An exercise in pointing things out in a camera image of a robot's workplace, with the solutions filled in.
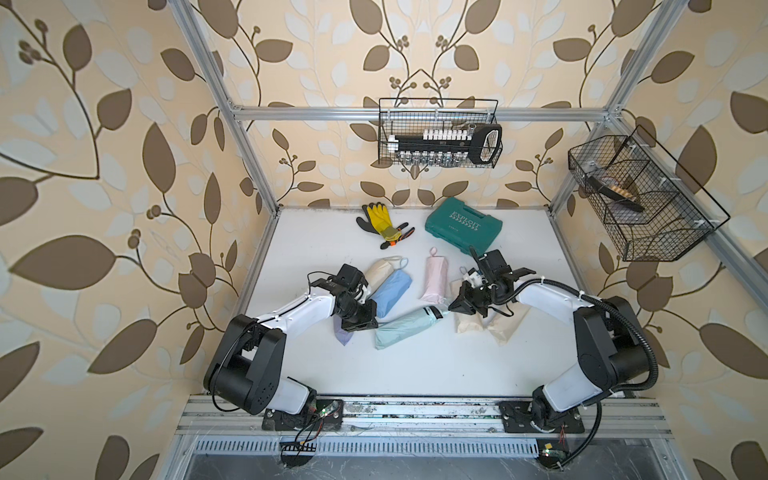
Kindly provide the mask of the purple umbrella sleeve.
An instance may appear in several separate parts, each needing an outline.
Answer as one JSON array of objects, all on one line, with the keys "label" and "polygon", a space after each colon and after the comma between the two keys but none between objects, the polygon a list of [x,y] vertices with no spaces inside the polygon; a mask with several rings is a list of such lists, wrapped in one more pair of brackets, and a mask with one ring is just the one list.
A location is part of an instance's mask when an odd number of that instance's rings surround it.
[{"label": "purple umbrella sleeve", "polygon": [[353,337],[353,332],[346,331],[342,328],[342,319],[338,315],[333,316],[333,328],[335,338],[341,345],[346,346]]}]

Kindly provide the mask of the mint green umbrella sleeve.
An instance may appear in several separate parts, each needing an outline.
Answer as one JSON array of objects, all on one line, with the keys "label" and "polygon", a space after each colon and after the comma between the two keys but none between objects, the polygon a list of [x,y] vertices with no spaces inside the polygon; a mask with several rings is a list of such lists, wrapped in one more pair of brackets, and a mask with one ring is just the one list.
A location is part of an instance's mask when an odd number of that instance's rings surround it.
[{"label": "mint green umbrella sleeve", "polygon": [[389,348],[431,328],[440,321],[430,322],[424,315],[422,308],[380,325],[375,334],[375,348],[377,350]]}]

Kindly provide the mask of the beige sleeved umbrella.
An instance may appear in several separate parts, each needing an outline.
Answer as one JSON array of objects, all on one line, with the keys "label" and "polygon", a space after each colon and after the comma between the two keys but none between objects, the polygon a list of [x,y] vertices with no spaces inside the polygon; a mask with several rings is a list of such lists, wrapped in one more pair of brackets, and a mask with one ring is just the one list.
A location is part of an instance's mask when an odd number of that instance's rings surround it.
[{"label": "beige sleeved umbrella", "polygon": [[374,294],[381,285],[396,271],[405,268],[409,260],[402,256],[390,256],[376,260],[365,272],[368,294]]}]

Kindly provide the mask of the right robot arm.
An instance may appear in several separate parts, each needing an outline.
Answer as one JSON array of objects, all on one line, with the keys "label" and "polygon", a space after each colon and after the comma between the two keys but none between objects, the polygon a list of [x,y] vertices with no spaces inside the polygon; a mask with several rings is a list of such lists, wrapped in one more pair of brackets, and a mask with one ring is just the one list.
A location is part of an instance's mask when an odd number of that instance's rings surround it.
[{"label": "right robot arm", "polygon": [[454,313],[485,315],[512,303],[540,310],[571,326],[576,360],[531,397],[534,420],[595,404],[615,393],[646,391],[658,381],[659,363],[629,302],[602,299],[563,282],[511,268],[498,250],[470,255],[476,262],[450,304]]}]

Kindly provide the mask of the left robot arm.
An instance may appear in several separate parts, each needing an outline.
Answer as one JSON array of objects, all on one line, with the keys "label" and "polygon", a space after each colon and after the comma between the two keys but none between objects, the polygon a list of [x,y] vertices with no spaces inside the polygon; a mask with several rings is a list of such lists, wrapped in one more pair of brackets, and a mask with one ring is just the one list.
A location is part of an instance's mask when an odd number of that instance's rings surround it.
[{"label": "left robot arm", "polygon": [[238,315],[228,324],[203,379],[213,400],[251,415],[265,410],[304,415],[315,409],[313,389],[282,374],[288,340],[320,321],[337,317],[347,331],[378,327],[376,302],[363,272],[344,264],[308,281],[307,292],[257,317]]}]

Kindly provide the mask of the cream sleeved umbrella middle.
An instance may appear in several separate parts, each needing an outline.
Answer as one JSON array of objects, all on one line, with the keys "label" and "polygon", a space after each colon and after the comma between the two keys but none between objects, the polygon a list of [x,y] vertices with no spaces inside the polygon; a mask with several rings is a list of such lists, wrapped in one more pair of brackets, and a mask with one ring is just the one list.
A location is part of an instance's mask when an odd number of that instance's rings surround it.
[{"label": "cream sleeved umbrella middle", "polygon": [[[450,284],[454,296],[457,296],[460,293],[461,284],[461,280],[455,280]],[[485,329],[483,325],[483,317],[479,314],[466,315],[455,313],[454,316],[456,319],[456,332],[458,334],[480,332]]]}]

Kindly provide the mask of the cream sleeved umbrella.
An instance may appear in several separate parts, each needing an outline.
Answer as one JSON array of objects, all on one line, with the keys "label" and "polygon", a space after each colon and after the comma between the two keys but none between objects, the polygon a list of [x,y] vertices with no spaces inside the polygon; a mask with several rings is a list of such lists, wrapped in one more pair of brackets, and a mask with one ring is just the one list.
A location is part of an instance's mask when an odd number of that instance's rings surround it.
[{"label": "cream sleeved umbrella", "polygon": [[[460,293],[461,284],[461,280],[455,280],[450,284],[454,296],[457,296]],[[485,329],[483,325],[483,317],[479,314],[466,315],[455,313],[454,316],[456,319],[456,332],[458,334],[480,332]]]},{"label": "cream sleeved umbrella", "polygon": [[521,326],[529,311],[530,306],[528,305],[521,303],[509,304],[489,322],[487,331],[499,346],[504,346]]}]

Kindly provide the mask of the cream sleeved umbrella right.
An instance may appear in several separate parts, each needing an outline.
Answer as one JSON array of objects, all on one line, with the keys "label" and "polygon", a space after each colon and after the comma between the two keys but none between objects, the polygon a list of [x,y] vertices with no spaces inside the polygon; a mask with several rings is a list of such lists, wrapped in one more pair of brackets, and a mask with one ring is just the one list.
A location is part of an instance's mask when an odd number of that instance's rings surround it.
[{"label": "cream sleeved umbrella right", "polygon": [[499,346],[504,346],[521,326],[529,311],[530,306],[528,305],[521,303],[509,304],[489,322],[487,331]]}]

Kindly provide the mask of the pink sleeved umbrella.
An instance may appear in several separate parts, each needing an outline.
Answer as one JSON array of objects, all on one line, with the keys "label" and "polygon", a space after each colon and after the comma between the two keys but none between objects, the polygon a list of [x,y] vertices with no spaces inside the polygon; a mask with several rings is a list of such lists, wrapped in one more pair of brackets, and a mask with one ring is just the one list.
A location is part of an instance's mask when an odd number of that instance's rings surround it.
[{"label": "pink sleeved umbrella", "polygon": [[441,304],[446,299],[448,260],[432,247],[425,262],[424,288],[420,299],[430,304]]}]

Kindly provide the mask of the green plastic tool case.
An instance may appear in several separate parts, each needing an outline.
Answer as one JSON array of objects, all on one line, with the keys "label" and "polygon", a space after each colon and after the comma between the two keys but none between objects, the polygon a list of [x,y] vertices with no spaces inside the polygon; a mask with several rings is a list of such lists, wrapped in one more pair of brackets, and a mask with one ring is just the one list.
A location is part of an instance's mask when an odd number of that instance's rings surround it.
[{"label": "green plastic tool case", "polygon": [[503,222],[456,198],[447,198],[427,218],[425,230],[465,254],[485,253],[498,237]]}]

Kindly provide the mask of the yellow black work glove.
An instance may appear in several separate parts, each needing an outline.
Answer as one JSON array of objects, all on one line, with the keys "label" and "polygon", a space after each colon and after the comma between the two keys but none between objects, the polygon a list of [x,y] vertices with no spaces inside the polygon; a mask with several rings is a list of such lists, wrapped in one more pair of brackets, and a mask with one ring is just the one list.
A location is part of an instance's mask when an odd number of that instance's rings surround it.
[{"label": "yellow black work glove", "polygon": [[394,245],[406,237],[404,229],[407,224],[396,227],[385,204],[378,202],[363,205],[362,212],[363,216],[356,218],[356,224],[363,231],[378,234],[390,245]]}]

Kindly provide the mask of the black socket set holder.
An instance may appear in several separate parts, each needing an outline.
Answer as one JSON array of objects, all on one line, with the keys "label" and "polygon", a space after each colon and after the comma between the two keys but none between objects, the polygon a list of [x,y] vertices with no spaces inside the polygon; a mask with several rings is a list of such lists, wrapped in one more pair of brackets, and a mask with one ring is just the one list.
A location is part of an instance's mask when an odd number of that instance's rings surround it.
[{"label": "black socket set holder", "polygon": [[493,168],[502,151],[500,124],[470,124],[466,129],[425,129],[389,135],[384,152],[406,165],[443,168]]}]

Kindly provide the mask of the tool in right basket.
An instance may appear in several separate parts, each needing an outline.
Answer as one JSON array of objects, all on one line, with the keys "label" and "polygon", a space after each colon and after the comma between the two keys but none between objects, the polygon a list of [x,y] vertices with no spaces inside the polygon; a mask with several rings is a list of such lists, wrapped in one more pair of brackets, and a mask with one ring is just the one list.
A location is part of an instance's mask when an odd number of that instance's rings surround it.
[{"label": "tool in right basket", "polygon": [[598,206],[612,212],[643,213],[645,207],[630,191],[602,177],[587,177],[588,191],[596,198]]}]

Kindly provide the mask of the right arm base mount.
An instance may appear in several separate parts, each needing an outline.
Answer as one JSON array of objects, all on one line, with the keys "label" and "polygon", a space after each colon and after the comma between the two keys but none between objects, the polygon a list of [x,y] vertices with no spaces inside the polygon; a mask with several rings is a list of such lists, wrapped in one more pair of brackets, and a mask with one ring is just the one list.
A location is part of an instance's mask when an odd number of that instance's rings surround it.
[{"label": "right arm base mount", "polygon": [[544,400],[507,400],[498,403],[506,433],[581,434],[585,432],[577,408],[553,410]]}]

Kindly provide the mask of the aluminium front rail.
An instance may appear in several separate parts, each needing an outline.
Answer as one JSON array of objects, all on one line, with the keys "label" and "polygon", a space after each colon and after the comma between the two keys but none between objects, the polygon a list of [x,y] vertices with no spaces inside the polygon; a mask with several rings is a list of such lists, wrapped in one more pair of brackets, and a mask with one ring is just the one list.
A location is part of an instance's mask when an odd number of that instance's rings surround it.
[{"label": "aluminium front rail", "polygon": [[[519,422],[497,397],[414,397],[414,396],[321,396],[321,405],[338,399],[341,409],[324,420],[324,435],[394,434],[397,436],[498,436],[557,438],[564,434],[575,440],[587,434],[596,419],[596,408],[581,407],[565,426],[540,431],[530,421]],[[176,433],[257,435],[296,433],[301,425],[281,413],[268,409],[258,415],[241,410],[225,413],[211,399],[193,395],[187,401]],[[671,439],[663,411],[654,400],[609,398],[602,402],[599,439]]]}]

